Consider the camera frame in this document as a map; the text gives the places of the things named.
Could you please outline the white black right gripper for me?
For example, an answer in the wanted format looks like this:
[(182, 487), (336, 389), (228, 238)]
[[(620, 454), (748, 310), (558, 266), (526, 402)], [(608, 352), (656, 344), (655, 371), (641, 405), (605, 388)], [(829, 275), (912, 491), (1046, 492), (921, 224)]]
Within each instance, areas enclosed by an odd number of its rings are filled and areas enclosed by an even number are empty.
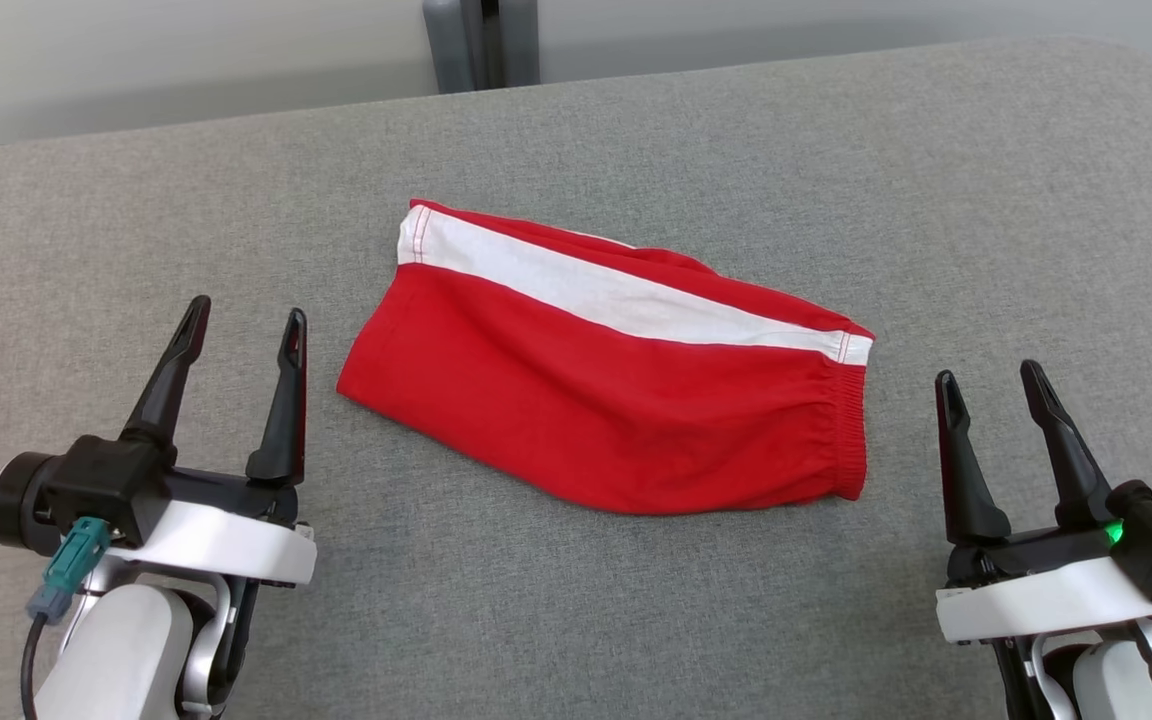
[(1152, 600), (1111, 559), (1120, 526), (1111, 486), (1038, 361), (1020, 365), (1030, 419), (1043, 430), (1059, 492), (1058, 526), (1011, 536), (975, 454), (952, 370), (934, 379), (946, 539), (935, 616), (950, 643), (1076, 632), (1152, 617)]

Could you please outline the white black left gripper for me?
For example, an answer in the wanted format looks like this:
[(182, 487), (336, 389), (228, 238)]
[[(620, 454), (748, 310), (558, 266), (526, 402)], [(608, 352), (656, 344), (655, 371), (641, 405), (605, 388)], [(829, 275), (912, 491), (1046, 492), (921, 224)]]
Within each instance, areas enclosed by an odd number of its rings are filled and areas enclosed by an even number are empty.
[[(200, 357), (211, 300), (189, 302), (172, 340), (141, 392), (120, 441), (174, 452), (189, 370)], [(113, 546), (83, 579), (83, 588), (109, 589), (154, 574), (179, 579), (236, 577), (300, 585), (314, 578), (314, 532), (297, 520), (296, 488), (305, 480), (305, 311), (291, 306), (276, 351), (278, 379), (262, 444), (247, 461), (247, 479), (179, 469), (166, 473), (172, 501), (145, 547)], [(60, 530), (41, 493), (59, 467), (58, 456), (26, 452), (0, 471), (0, 544), (50, 558)]]

